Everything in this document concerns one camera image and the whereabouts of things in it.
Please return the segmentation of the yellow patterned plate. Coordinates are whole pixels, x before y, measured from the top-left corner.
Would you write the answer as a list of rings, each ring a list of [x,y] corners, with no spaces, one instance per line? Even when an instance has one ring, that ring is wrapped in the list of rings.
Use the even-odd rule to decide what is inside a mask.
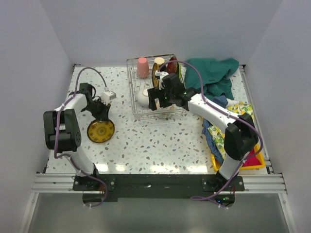
[[[152,83],[154,88],[159,87],[159,77],[157,76],[157,73],[159,72],[159,65],[158,63],[154,63],[153,69],[152,69]]]
[[[104,143],[110,140],[115,132],[114,123],[109,121],[92,121],[87,128],[87,136],[94,143]]]

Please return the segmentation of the red floral plate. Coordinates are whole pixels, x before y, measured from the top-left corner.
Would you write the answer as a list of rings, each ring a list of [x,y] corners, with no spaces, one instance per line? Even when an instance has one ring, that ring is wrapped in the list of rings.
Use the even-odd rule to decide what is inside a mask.
[[[167,72],[169,74],[175,73],[179,75],[180,66],[178,62],[174,62],[176,60],[177,58],[175,56],[170,58],[170,63],[167,64]]]

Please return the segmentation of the lime green plate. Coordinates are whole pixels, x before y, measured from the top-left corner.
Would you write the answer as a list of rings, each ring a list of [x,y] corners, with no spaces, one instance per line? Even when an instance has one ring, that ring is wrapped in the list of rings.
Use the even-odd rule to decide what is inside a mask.
[[[177,75],[178,75],[180,81],[182,81],[182,73],[181,73],[181,65],[180,65],[180,63],[177,63]]]

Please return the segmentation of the steel cup beige sleeve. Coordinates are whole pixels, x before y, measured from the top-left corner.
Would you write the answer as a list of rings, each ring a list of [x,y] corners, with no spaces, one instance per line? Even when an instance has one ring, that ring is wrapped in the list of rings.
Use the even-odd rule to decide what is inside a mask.
[[[161,67],[165,63],[164,58],[156,57],[154,59],[153,71],[166,71],[166,66]]]

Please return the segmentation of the pink plastic cup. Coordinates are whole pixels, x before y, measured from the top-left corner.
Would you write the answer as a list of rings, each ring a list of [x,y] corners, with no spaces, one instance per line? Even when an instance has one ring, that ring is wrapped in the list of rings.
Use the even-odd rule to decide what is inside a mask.
[[[140,57],[137,63],[137,74],[139,78],[147,78],[149,76],[149,64],[145,57]]]

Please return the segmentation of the metal wire dish rack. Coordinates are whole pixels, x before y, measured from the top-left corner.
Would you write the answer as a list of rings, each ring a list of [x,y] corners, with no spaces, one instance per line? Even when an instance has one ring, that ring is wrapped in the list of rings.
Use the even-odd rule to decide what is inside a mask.
[[[126,60],[128,85],[132,106],[132,113],[137,120],[156,120],[179,117],[184,109],[170,104],[165,108],[160,107],[158,94],[163,94],[160,90],[159,71],[174,71],[183,83],[186,69],[180,63],[172,63],[160,66],[167,61],[176,61],[177,57],[173,53],[128,58]]]

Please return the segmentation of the white floral bowl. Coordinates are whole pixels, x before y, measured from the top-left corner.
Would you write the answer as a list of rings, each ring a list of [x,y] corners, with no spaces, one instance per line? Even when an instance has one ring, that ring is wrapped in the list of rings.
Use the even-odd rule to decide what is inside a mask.
[[[160,118],[160,119],[170,118],[172,116],[174,110],[175,110],[175,107],[173,105],[171,105],[170,107],[167,107],[167,108],[163,108],[164,112],[161,112],[158,115],[158,118]]]

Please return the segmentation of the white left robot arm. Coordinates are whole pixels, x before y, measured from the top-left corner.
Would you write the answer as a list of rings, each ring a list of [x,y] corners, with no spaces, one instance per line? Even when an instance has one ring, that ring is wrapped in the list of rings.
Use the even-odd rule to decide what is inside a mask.
[[[82,83],[60,107],[43,114],[47,148],[53,150],[55,159],[65,157],[74,167],[76,175],[85,177],[83,184],[89,190],[98,189],[101,179],[96,176],[95,164],[82,149],[82,134],[77,117],[84,111],[94,117],[86,130],[87,137],[94,143],[110,140],[115,132],[115,125],[109,119],[109,110],[116,94],[108,88],[99,97],[94,92],[94,86]]]

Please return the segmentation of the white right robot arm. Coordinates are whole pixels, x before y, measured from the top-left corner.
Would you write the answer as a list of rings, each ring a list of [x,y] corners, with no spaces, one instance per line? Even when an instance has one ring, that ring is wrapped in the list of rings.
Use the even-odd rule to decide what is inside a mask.
[[[248,113],[238,115],[211,102],[193,87],[185,88],[177,74],[156,71],[154,77],[158,85],[148,89],[149,109],[155,111],[174,104],[203,117],[225,134],[226,157],[216,184],[227,191],[233,186],[232,176],[238,173],[243,159],[259,142],[252,117]]]

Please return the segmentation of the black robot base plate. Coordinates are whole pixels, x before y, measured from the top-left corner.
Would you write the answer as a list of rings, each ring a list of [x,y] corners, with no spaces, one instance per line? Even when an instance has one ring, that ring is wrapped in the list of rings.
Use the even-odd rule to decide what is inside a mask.
[[[189,199],[208,197],[221,188],[216,175],[98,174],[95,179],[75,176],[73,191],[83,202],[117,202],[119,199]]]

